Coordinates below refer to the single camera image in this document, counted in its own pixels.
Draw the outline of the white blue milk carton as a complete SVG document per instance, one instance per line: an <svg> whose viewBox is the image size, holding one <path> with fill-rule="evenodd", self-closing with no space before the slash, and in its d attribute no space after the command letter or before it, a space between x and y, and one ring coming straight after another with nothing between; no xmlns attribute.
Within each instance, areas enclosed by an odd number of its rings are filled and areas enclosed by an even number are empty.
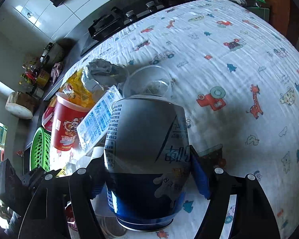
<svg viewBox="0 0 299 239"><path fill-rule="evenodd" d="M94 147L104 147L113 112L113 104L121 99L122 96L119 90L113 85L78 125L78 138L85 155L91 156Z"/></svg>

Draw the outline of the blue white drink can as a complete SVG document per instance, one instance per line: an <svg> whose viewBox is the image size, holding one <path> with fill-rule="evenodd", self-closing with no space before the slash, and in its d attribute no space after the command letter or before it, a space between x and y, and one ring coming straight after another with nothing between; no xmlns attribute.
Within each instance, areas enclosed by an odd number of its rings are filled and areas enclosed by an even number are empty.
<svg viewBox="0 0 299 239"><path fill-rule="evenodd" d="M133 231L172 223L185 200L190 147L184 109L137 96L113 105L105 147L108 205Z"/></svg>

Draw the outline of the red instant noodle cup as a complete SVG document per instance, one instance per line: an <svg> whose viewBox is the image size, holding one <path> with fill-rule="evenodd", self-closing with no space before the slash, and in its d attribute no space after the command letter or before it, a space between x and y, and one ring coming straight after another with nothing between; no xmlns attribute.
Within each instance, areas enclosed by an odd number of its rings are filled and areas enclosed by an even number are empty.
<svg viewBox="0 0 299 239"><path fill-rule="evenodd" d="M64 93L57 92L55 105L51 145L60 151L69 151L77 136L77 127L90 111L67 100Z"/></svg>

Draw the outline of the yellow snack bag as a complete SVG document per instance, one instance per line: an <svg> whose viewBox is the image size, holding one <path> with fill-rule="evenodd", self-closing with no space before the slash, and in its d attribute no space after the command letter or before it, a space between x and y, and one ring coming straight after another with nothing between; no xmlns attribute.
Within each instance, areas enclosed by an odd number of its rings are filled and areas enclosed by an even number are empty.
<svg viewBox="0 0 299 239"><path fill-rule="evenodd" d="M75 71L61 86L59 92L64 93L68 101L90 109L95 105L95 101L92 98L92 93L84 87L81 81L82 75L83 69Z"/></svg>

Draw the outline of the grey white paper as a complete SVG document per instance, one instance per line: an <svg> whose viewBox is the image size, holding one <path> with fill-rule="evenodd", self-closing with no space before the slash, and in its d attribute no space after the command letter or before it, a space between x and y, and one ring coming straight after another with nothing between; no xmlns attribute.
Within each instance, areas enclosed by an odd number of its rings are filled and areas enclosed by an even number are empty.
<svg viewBox="0 0 299 239"><path fill-rule="evenodd" d="M83 67L81 82L87 90L104 89L124 83L128 70L104 59L94 59Z"/></svg>

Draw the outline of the clear plastic cup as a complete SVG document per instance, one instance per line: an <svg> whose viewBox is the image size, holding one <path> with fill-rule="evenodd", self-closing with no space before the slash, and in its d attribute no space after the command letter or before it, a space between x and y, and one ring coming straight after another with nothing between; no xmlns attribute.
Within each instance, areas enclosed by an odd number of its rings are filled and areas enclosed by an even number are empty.
<svg viewBox="0 0 299 239"><path fill-rule="evenodd" d="M172 95L171 76L161 66L142 67L127 78L122 94L124 98L137 95L170 98Z"/></svg>

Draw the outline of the green plastic waste basket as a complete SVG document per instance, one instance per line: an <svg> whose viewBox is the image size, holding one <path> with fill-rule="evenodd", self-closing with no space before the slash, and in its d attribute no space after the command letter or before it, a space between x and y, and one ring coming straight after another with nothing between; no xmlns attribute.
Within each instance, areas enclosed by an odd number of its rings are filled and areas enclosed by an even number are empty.
<svg viewBox="0 0 299 239"><path fill-rule="evenodd" d="M40 166L49 172L49 150L51 135L44 128L39 127L33 137L30 148L30 170Z"/></svg>

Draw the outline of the round wooden chopping block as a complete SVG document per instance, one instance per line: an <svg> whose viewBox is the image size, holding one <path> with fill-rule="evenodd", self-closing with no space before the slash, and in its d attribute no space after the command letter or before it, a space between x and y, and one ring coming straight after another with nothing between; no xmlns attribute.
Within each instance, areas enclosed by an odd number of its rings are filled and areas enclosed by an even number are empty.
<svg viewBox="0 0 299 239"><path fill-rule="evenodd" d="M39 101L20 91L12 92L6 101L5 109L19 119L30 120L33 118Z"/></svg>

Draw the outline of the white cartoon print tablecloth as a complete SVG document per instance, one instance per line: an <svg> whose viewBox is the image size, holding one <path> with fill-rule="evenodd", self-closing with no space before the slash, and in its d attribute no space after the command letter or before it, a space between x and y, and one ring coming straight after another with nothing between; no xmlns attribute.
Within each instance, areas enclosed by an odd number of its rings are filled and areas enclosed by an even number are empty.
<svg viewBox="0 0 299 239"><path fill-rule="evenodd" d="M281 238L299 225L299 52L267 22L227 0L199 0L150 15L116 33L94 58L130 70L168 70L200 153L222 145L225 169L253 174Z"/></svg>

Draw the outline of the yellow label sauce bottle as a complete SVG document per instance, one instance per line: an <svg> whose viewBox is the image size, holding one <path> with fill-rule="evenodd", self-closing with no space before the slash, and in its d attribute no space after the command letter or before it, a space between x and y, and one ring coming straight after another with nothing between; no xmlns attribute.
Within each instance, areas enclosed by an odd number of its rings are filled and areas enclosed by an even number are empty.
<svg viewBox="0 0 299 239"><path fill-rule="evenodd" d="M49 77L50 77L50 74L47 71L41 70L36 78L37 85L39 87L45 87L45 85L49 81Z"/></svg>

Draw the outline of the pink dish rag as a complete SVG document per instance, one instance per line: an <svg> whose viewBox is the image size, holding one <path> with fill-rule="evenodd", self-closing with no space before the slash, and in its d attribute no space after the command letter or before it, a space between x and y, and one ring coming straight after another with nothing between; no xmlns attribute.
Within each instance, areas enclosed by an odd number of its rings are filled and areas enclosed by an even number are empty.
<svg viewBox="0 0 299 239"><path fill-rule="evenodd" d="M55 63L52 70L51 70L51 79L52 79L52 85L55 84L55 82L58 80L58 77L60 76L63 68L63 63L58 62Z"/></svg>

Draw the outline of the red cap sauce bottle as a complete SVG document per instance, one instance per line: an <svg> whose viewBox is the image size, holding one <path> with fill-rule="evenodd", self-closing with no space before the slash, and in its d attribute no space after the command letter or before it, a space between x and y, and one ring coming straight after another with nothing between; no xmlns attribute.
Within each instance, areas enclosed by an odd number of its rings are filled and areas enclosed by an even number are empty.
<svg viewBox="0 0 299 239"><path fill-rule="evenodd" d="M38 69L35 66L28 66L26 64L22 65L23 69L25 70L25 76L27 79L34 84L36 82L36 79L38 77Z"/></svg>

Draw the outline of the steel cooking pot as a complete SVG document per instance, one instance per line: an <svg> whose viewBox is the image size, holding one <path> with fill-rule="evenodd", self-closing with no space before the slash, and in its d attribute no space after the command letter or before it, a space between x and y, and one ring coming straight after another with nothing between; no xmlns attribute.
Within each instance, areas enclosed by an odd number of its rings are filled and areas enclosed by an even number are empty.
<svg viewBox="0 0 299 239"><path fill-rule="evenodd" d="M40 56L43 65L58 63L64 58L64 50L58 43L48 43Z"/></svg>

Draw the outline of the black gas stove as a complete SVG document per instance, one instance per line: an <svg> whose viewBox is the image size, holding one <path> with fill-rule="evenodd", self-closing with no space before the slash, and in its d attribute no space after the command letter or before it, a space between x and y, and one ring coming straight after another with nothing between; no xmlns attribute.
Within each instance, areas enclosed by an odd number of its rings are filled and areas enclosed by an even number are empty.
<svg viewBox="0 0 299 239"><path fill-rule="evenodd" d="M164 9L195 0L127 0L127 5L112 7L93 21L80 57L125 27Z"/></svg>

